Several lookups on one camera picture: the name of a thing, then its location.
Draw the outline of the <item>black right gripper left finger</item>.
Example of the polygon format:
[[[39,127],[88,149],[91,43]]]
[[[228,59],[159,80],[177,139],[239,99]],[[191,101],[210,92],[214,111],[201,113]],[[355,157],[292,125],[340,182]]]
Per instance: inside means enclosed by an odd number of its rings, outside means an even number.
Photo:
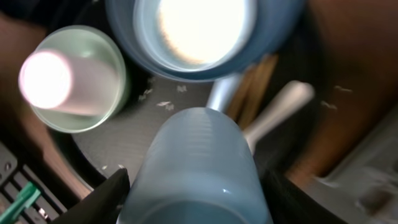
[[[129,190],[130,181],[127,169],[119,169],[80,203],[60,215],[52,223],[116,223]]]

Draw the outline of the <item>pink cup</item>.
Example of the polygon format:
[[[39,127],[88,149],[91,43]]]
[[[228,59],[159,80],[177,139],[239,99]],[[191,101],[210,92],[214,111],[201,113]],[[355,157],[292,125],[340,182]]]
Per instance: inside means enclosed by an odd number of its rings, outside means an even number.
[[[31,105],[79,115],[108,113],[119,84],[119,75],[108,64],[49,49],[30,55],[19,72],[20,91]]]

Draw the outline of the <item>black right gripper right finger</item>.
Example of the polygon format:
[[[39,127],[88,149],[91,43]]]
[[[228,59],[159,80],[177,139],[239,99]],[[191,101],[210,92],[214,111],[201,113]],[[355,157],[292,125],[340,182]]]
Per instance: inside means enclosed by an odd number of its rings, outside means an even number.
[[[346,224],[282,174],[265,171],[261,186],[275,224]]]

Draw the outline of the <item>light blue cup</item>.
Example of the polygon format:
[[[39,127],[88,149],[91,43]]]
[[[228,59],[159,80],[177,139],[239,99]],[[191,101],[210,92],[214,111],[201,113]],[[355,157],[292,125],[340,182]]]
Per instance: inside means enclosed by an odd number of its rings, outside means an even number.
[[[271,222],[242,131],[209,108],[163,124],[118,216],[118,223]]]

